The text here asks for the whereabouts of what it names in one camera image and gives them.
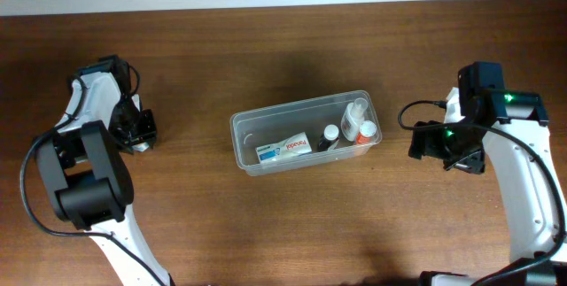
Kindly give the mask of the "small jar gold lid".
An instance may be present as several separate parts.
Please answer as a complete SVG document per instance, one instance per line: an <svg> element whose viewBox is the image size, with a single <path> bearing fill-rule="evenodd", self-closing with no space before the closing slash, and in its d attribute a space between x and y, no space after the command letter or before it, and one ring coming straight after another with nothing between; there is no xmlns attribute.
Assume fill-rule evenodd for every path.
<svg viewBox="0 0 567 286"><path fill-rule="evenodd" d="M150 148L150 145L149 145L148 143L139 143L139 144L136 144L136 145L133 145L133 146L132 146L132 149L133 149L134 151L139 151L139 152L146 151L146 150L148 150L149 148Z"/></svg>

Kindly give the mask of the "orange tube white cap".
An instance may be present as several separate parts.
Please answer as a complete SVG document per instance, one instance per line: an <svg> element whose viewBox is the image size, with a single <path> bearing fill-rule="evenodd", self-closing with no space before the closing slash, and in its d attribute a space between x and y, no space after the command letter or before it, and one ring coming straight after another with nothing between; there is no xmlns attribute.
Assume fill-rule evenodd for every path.
<svg viewBox="0 0 567 286"><path fill-rule="evenodd" d="M369 143L377 133L377 125L371 120L364 120L359 128L359 133L355 137L357 144Z"/></svg>

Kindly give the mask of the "black bottle white cap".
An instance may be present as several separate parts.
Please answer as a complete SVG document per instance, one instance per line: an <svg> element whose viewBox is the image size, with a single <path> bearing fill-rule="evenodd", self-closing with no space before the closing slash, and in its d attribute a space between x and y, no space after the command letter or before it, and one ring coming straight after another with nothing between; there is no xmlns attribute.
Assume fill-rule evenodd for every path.
<svg viewBox="0 0 567 286"><path fill-rule="evenodd" d="M339 142L339 129L336 125L329 124L323 130L317 145L318 151L331 151L334 150Z"/></svg>

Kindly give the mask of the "white Panadol box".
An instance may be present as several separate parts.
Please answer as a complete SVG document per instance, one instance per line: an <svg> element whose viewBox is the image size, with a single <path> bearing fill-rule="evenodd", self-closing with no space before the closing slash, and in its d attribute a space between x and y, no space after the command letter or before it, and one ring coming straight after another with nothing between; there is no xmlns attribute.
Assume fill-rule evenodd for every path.
<svg viewBox="0 0 567 286"><path fill-rule="evenodd" d="M312 152L305 132L293 135L279 143L259 146L255 149L259 162L267 164L296 158Z"/></svg>

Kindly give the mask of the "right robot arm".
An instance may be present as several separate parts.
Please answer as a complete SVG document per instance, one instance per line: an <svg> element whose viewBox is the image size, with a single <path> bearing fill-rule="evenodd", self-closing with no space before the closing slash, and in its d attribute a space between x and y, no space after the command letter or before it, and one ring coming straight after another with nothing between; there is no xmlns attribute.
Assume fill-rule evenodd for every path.
<svg viewBox="0 0 567 286"><path fill-rule="evenodd" d="M549 118L537 93L507 89L498 63L458 73L441 122L410 127L408 155L442 160L445 170L482 174L492 163L510 235L510 263L484 277L424 271L421 285L564 285L566 201L550 150Z"/></svg>

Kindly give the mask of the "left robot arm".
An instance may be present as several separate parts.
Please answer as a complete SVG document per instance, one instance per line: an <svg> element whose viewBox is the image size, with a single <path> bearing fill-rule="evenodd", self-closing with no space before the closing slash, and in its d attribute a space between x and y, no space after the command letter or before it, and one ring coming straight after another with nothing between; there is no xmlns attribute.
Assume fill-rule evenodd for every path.
<svg viewBox="0 0 567 286"><path fill-rule="evenodd" d="M80 68L62 119L27 157L35 160L56 216L74 226L70 235L91 239L123 284L171 285L136 223L134 184L121 157L157 141L139 84L138 71L117 55Z"/></svg>

